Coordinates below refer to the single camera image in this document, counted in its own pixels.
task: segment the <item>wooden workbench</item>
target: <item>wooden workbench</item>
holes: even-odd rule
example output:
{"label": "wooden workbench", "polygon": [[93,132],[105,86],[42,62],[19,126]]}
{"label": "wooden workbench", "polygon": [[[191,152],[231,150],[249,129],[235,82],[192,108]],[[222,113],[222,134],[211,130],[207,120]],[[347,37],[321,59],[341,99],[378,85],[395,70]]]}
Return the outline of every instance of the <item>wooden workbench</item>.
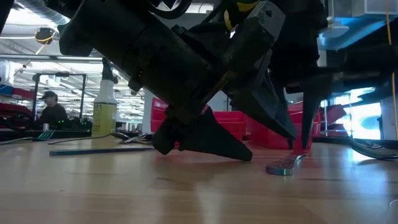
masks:
{"label": "wooden workbench", "polygon": [[264,170],[288,154],[276,150],[254,149],[252,162],[177,151],[49,157],[116,142],[0,146],[0,223],[384,224],[398,199],[398,163],[331,144],[314,144],[289,177]]}

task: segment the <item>ceiling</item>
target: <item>ceiling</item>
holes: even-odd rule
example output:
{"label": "ceiling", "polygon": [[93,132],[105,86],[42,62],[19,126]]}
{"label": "ceiling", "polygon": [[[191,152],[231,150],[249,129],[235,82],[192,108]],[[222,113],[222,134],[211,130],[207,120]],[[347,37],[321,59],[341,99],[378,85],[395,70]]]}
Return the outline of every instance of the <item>ceiling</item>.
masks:
{"label": "ceiling", "polygon": [[[184,27],[191,27],[200,23],[206,16],[206,11],[213,9],[210,4],[214,1],[194,1],[189,12],[177,20],[162,20],[167,26],[172,27],[179,24]],[[50,27],[56,30],[56,24],[47,18],[34,14],[30,9],[19,5],[18,10],[12,9],[8,17],[4,30],[0,35],[0,54],[36,54],[43,47],[34,39],[34,34],[41,27]],[[46,45],[40,53],[41,55],[61,55],[57,41]],[[23,73],[14,76],[14,87],[33,91],[33,75],[36,73],[85,73],[88,75],[86,82],[86,94],[84,97],[83,117],[90,117],[93,113],[93,100],[99,92],[102,64],[101,63],[65,63],[59,62],[28,62],[23,60],[9,60],[13,70],[17,72],[23,64],[27,68]],[[140,90],[137,95],[131,95],[130,88],[127,86],[129,76],[123,71],[114,69],[113,73],[118,77],[119,83],[114,85],[114,95],[118,100],[118,111],[121,120],[134,123],[141,123],[144,114],[144,90]],[[80,112],[81,87],[83,78],[81,76],[69,76],[66,78],[41,77],[38,95],[42,95],[47,90],[53,90],[58,95],[58,102],[62,104],[69,114],[78,116]],[[19,104],[32,108],[32,102],[27,100],[18,101]],[[40,113],[45,108],[44,102],[38,101],[37,111]]]}

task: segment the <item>bottle trigger sprayer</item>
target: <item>bottle trigger sprayer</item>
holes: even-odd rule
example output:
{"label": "bottle trigger sprayer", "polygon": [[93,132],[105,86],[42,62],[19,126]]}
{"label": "bottle trigger sprayer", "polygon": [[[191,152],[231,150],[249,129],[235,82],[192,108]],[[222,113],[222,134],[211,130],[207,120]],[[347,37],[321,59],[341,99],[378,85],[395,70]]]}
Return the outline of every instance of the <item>bottle trigger sprayer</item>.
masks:
{"label": "bottle trigger sprayer", "polygon": [[102,59],[103,70],[99,94],[94,99],[92,136],[111,134],[116,129],[117,105],[113,96],[113,74],[110,61]]}

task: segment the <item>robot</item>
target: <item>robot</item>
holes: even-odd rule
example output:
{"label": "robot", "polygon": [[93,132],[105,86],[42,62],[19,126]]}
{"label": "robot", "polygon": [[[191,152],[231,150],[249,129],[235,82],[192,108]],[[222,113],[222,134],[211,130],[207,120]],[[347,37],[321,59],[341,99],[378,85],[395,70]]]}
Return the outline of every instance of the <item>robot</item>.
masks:
{"label": "robot", "polygon": [[[395,48],[376,46],[348,52],[339,67],[318,67],[317,37],[330,25],[320,0],[222,0],[191,29],[169,29],[158,20],[180,17],[191,1],[171,11],[156,8],[161,0],[45,1],[71,19],[58,27],[62,54],[89,56],[96,49],[131,77],[132,90],[145,87],[169,105],[152,140],[165,155],[178,141],[180,151],[252,159],[206,106],[218,91],[289,139],[296,130],[284,89],[303,92],[306,148],[315,112],[332,90],[349,90],[347,80],[356,87],[384,83],[398,65]],[[163,2],[171,8],[176,0]]]}

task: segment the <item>wooden table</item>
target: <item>wooden table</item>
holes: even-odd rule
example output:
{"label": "wooden table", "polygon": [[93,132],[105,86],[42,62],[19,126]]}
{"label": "wooden table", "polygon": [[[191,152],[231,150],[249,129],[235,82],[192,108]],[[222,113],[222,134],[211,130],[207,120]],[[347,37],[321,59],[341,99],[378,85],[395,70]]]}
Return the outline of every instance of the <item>wooden table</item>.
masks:
{"label": "wooden table", "polygon": [[346,146],[314,144],[288,177],[264,170],[287,151],[258,148],[252,162],[178,151],[49,157],[116,142],[0,146],[0,223],[384,224],[398,214],[398,164]]}

